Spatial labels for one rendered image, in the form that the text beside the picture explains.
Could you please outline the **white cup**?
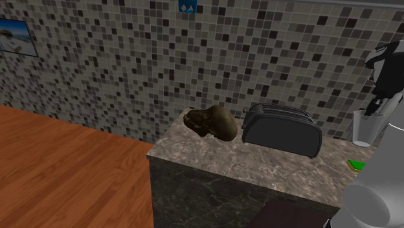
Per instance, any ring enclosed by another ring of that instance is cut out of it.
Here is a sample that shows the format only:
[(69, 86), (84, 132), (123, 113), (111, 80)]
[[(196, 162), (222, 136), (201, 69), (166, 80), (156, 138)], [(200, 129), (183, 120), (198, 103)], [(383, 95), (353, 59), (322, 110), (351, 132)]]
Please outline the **white cup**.
[(384, 114), (375, 112), (365, 115), (365, 110), (354, 111), (352, 142), (356, 146), (369, 147), (373, 144), (384, 121)]

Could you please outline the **black toaster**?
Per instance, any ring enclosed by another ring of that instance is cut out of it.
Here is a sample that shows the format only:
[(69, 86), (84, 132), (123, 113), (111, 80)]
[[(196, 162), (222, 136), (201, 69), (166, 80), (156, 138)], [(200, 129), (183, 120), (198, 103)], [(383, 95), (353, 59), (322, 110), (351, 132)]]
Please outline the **black toaster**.
[(244, 111), (242, 141), (310, 159), (318, 156), (322, 130), (304, 110), (279, 104), (255, 104)]

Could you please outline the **green flat sponge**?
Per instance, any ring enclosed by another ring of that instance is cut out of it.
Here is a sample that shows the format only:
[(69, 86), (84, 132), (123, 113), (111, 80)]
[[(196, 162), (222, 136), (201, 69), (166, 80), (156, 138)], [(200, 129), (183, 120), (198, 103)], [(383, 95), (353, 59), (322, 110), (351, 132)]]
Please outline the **green flat sponge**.
[(348, 167), (354, 172), (360, 172), (363, 169), (363, 167), (366, 165), (366, 163), (363, 163), (360, 161), (354, 161), (351, 159), (348, 159), (346, 163), (347, 163)]

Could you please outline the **brown skull figure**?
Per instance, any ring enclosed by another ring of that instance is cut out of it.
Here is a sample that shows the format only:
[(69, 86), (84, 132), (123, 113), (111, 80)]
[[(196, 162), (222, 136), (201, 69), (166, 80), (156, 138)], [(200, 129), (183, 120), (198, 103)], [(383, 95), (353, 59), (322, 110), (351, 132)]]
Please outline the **brown skull figure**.
[(232, 141), (238, 133), (235, 117), (219, 105), (208, 109), (192, 109), (184, 115), (183, 123), (200, 137), (211, 134), (221, 141)]

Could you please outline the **blue wall sign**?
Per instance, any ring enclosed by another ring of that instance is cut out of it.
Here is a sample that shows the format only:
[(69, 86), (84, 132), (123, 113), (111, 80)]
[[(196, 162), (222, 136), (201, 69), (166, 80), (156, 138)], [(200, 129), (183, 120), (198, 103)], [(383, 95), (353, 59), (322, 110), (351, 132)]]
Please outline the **blue wall sign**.
[(198, 0), (177, 0), (178, 2), (178, 11), (187, 13), (187, 14), (195, 14), (197, 11), (197, 2)]

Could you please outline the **beach wall picture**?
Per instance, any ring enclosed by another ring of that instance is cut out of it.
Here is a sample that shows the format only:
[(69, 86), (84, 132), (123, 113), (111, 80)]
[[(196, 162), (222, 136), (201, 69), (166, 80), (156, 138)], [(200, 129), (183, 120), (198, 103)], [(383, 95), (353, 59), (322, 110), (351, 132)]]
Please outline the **beach wall picture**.
[(13, 19), (0, 19), (0, 51), (38, 57), (27, 24)]

